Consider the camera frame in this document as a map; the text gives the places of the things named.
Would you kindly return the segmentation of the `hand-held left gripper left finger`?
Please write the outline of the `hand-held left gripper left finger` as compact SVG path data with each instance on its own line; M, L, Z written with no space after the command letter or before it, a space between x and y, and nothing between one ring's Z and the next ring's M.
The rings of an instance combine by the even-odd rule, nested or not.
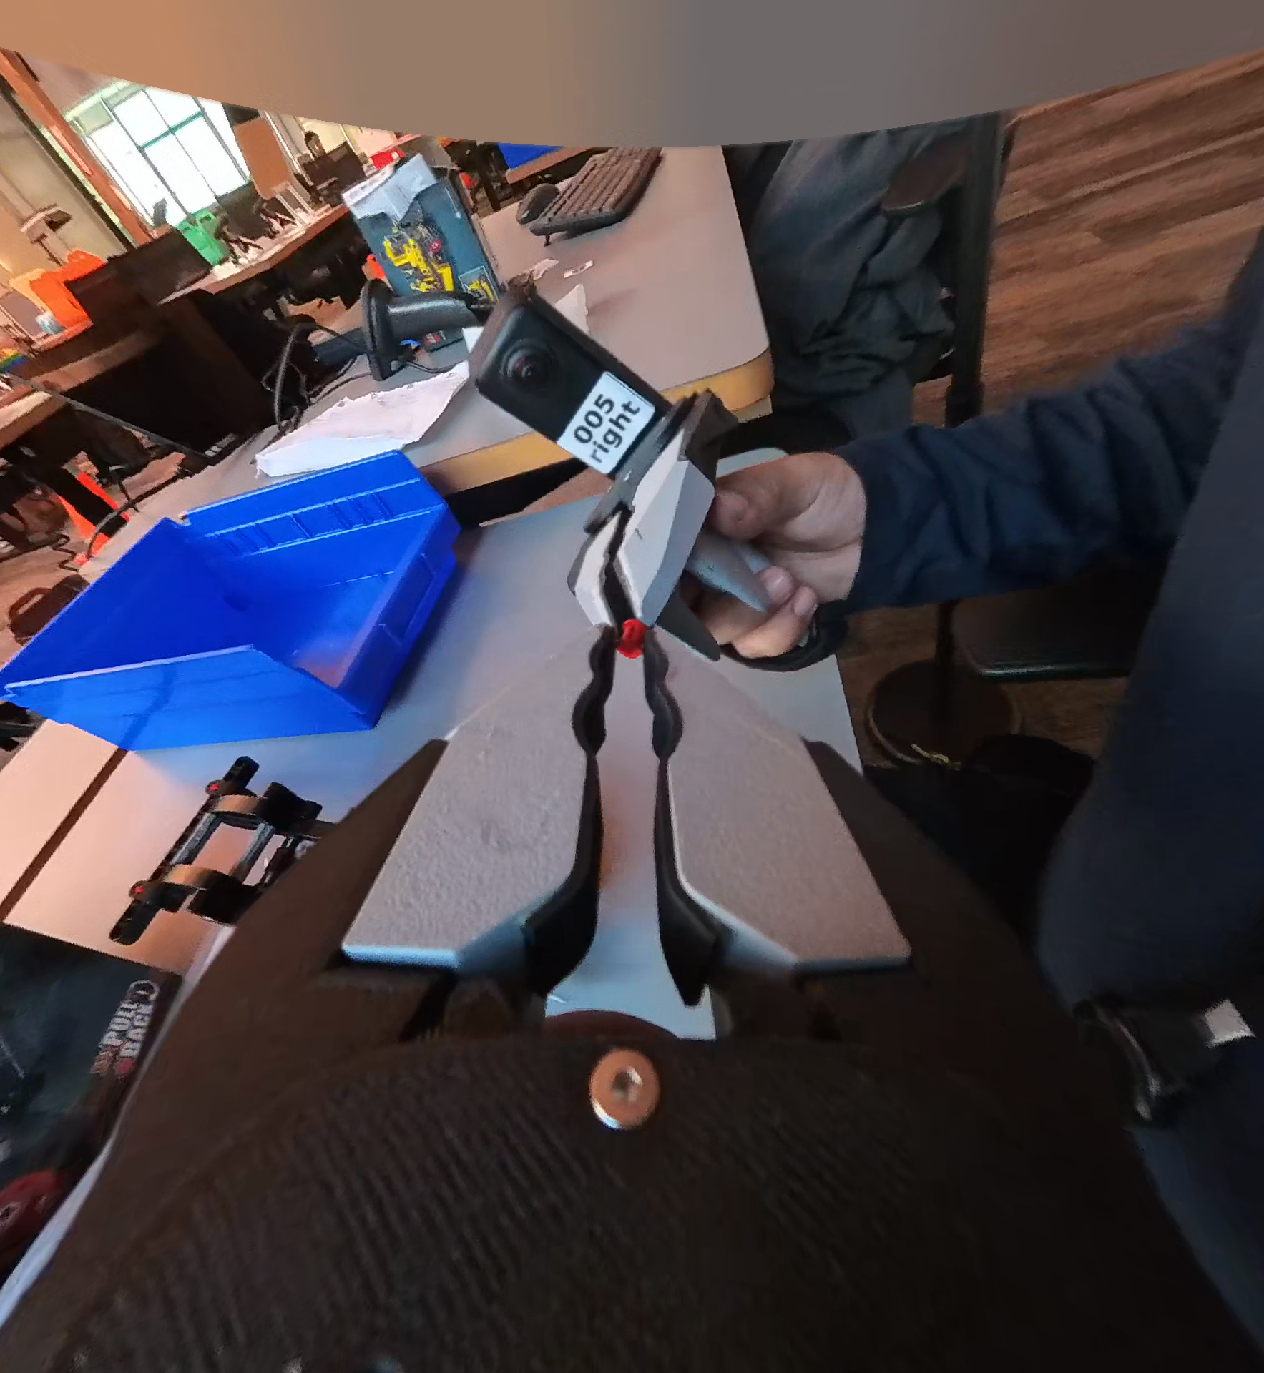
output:
M457 725L341 942L354 965L540 998L589 953L614 635L587 627Z

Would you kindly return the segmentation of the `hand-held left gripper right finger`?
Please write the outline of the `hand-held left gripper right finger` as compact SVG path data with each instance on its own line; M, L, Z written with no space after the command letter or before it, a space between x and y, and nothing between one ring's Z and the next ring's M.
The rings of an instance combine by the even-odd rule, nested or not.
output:
M649 633L642 665L658 938L681 1001L737 974L906 971L911 944L806 743L674 640Z

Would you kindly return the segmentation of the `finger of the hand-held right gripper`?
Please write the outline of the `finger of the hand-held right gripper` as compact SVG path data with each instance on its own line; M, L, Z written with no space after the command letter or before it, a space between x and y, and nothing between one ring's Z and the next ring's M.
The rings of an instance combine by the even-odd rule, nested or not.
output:
M658 624L670 602L714 494L714 479L680 450L661 452L640 481L613 555L613 577L642 626Z
M620 544L627 515L609 515L585 541L569 570L569 593L578 609L596 629L622 631L625 622L636 622L629 593L620 579Z

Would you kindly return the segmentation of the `black grey lego truck model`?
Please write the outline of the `black grey lego truck model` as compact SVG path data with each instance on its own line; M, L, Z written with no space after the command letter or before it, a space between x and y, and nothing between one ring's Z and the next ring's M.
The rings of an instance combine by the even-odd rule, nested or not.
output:
M199 812L164 853L157 870L128 891L126 907L110 927L110 942L132 947L166 913L184 913L233 929L247 909L332 830L321 806L269 783L251 788L260 767L235 759L204 788ZM227 871L209 868L213 841L242 833L246 844Z

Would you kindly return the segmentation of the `person's right forearm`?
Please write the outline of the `person's right forearm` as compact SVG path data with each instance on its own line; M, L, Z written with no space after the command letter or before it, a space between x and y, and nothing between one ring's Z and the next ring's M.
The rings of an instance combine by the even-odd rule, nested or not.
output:
M846 609L1016 593L1104 559L1168 553L1251 335L1224 315L1003 414L840 447L866 510Z

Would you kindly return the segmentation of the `black toy set box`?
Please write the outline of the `black toy set box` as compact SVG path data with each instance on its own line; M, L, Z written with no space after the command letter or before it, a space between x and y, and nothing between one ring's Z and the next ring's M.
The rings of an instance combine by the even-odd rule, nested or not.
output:
M106 1144L179 985L0 924L0 1287Z

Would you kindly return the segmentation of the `person's right hand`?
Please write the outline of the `person's right hand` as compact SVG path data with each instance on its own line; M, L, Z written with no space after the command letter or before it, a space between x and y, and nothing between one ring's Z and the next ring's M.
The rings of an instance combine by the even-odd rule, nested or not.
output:
M723 651L759 665L799 649L822 609L842 604L859 575L866 499L859 476L831 454L781 456L727 474L707 526L766 559L766 609L707 591L698 618Z

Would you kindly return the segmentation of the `wooden edged table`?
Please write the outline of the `wooden edged table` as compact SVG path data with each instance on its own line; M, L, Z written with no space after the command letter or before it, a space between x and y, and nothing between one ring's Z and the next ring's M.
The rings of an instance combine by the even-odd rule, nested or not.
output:
M549 244L488 216L506 279L533 272L551 304L584 293L585 329L667 400L710 389L734 414L765 403L774 364L721 147L669 147L640 205L616 226ZM376 393L363 376L349 398ZM566 461L551 441L500 414L468 382L403 454L441 494Z

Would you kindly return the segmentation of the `black electronic device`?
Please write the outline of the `black electronic device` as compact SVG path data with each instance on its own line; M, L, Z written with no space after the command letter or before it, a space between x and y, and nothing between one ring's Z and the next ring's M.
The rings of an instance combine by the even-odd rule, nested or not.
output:
M368 373L387 384L414 355L437 337L443 344L464 329L481 329L493 311L484 295L466 291L394 291L368 279L359 297L363 353Z

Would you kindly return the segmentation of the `yellow black printed box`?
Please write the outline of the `yellow black printed box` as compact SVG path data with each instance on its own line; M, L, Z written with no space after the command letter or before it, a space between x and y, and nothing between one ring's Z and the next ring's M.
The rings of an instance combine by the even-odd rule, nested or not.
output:
M414 154L347 187L341 201L394 293L497 302L500 275L450 169Z

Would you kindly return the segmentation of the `white crumpled paper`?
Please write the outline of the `white crumpled paper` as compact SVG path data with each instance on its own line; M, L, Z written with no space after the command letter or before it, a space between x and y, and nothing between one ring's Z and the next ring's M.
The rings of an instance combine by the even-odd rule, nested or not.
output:
M269 443L255 467L262 477L300 477L401 452L434 429L468 378L463 362L425 382L343 400Z

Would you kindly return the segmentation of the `black keyboard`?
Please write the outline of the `black keyboard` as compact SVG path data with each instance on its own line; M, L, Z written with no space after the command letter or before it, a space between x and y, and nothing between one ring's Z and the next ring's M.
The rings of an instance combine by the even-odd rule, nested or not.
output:
M526 226L528 234L549 243L555 237L582 237L629 219L663 160L660 147L618 147L596 154L573 179L546 216Z

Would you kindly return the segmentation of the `black floor stand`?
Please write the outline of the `black floor stand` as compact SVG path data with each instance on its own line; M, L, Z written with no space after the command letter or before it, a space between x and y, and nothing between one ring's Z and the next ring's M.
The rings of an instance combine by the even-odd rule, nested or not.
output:
M884 674L864 703L866 736L895 765L962 767L980 745L1021 729L1016 703L956 647L956 608L938 608L931 658Z

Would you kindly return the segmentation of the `dark jacket on chair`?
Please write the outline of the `dark jacket on chair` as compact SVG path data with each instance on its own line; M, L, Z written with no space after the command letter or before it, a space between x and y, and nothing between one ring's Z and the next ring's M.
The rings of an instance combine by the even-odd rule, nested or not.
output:
M774 367L770 412L732 454L833 450L983 409L996 205L1016 118L723 147Z

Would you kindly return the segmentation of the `blue plastic bin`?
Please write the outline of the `blue plastic bin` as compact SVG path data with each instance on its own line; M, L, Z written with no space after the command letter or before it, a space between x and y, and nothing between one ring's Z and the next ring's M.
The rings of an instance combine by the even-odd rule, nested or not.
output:
M128 752L372 730L455 568L397 452L161 519L0 669Z

